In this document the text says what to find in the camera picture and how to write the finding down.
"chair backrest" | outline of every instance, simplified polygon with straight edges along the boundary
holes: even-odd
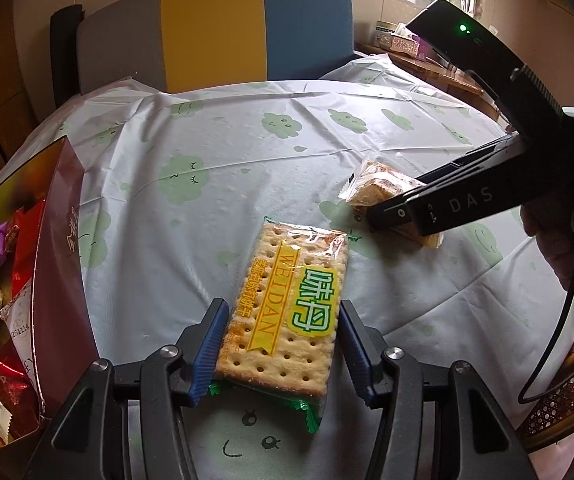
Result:
[[[82,93],[315,79],[353,55],[352,0],[121,0],[78,26]]]

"red wrapper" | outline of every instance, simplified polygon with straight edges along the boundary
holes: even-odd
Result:
[[[22,214],[21,211],[16,211],[14,214],[12,224],[18,227],[18,237],[16,240],[16,254],[14,254],[14,267],[11,273],[12,298],[22,290],[33,275],[38,232],[44,209],[45,201],[40,200],[26,213]]]
[[[0,349],[0,402],[12,414],[9,433],[13,438],[38,428],[38,397],[11,340]]]

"yellow label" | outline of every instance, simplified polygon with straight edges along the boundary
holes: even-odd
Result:
[[[238,300],[238,308],[236,309],[236,314],[238,314],[238,316],[251,316],[251,310],[254,308],[254,301],[256,300],[256,294],[258,293],[258,285],[260,280],[262,280],[262,274],[268,265],[269,262],[262,258],[256,258],[251,264],[249,276],[247,277],[246,282],[244,282],[243,291],[242,294],[240,294],[240,299]]]
[[[335,269],[302,267],[289,306],[289,329],[307,337],[329,335],[336,325],[339,293]]]
[[[273,355],[287,309],[299,252],[298,246],[290,246],[285,242],[280,244],[267,289],[262,297],[260,312],[251,332],[247,346],[249,350],[262,349]]]

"blue gripper pad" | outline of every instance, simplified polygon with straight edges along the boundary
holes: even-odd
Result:
[[[182,379],[189,384],[187,398],[190,408],[198,404],[209,389],[228,321],[227,302],[216,298],[202,321],[185,328],[178,340],[184,361]]]
[[[373,387],[372,363],[365,348],[365,345],[371,345],[371,340],[350,301],[340,303],[338,339],[356,394],[367,406],[371,406],[376,392]]]

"table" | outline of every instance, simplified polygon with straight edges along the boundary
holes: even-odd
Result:
[[[363,322],[422,362],[471,362],[517,425],[529,409],[516,402],[518,390],[564,298],[517,211],[450,230],[431,250],[371,233],[337,198],[374,150],[417,176],[502,134],[462,103],[375,84],[257,82],[173,96],[124,80],[56,111],[0,182],[53,140],[70,139],[85,168],[86,302],[100,355],[114,364],[175,342],[212,298],[234,304],[270,216],[356,235],[342,297]],[[535,389],[573,341],[574,307]],[[137,405],[129,417],[134,478],[142,479]],[[300,412],[244,388],[184,413],[199,477],[218,480],[362,478],[379,418],[355,395],[341,352],[316,434]],[[432,423],[427,410],[425,429]],[[269,436],[277,446],[267,449]],[[423,460],[420,478],[427,470]]]

